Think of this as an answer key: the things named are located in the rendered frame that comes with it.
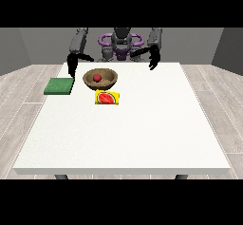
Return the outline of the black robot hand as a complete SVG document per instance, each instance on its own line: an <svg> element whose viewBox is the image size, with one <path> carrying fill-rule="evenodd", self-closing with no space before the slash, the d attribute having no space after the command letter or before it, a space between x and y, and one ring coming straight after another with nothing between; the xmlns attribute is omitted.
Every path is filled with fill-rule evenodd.
<svg viewBox="0 0 243 225"><path fill-rule="evenodd" d="M160 61L160 53L159 53L159 47L157 45L151 45L150 47L145 47L138 49L130 54L132 58L140 56L141 54L145 54L149 52L150 53L150 64L149 68L153 70Z"/></svg>
<svg viewBox="0 0 243 225"><path fill-rule="evenodd" d="M88 62L93 62L94 59L86 54L75 54L75 53L70 53L67 56L67 66L68 66L68 74L74 78L75 77L75 72L76 68L78 66L78 60L86 60Z"/></svg>

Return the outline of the green square pad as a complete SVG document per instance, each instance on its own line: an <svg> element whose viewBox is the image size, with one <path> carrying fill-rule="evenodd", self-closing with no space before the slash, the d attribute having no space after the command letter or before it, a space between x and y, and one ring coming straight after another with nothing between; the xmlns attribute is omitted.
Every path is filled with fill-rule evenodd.
<svg viewBox="0 0 243 225"><path fill-rule="evenodd" d="M73 78L50 78L44 90L45 95L69 95L74 85Z"/></svg>

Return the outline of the brown wooden bowl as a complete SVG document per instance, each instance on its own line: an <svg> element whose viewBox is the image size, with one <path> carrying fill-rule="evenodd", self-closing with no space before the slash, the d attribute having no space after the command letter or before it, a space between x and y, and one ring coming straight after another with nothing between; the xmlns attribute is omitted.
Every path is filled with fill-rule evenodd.
<svg viewBox="0 0 243 225"><path fill-rule="evenodd" d="M101 76L98 82L93 79L95 75ZM110 68L93 68L88 70L83 76L84 83L92 90L108 90L117 80L117 72Z"/></svg>

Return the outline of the yellow cup with melon print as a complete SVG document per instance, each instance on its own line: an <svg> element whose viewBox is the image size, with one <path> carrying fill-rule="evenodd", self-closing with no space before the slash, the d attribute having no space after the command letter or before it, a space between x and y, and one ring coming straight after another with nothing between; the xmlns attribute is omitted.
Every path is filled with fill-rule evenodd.
<svg viewBox="0 0 243 225"><path fill-rule="evenodd" d="M120 94L106 90L95 91L95 104L115 104L120 103Z"/></svg>

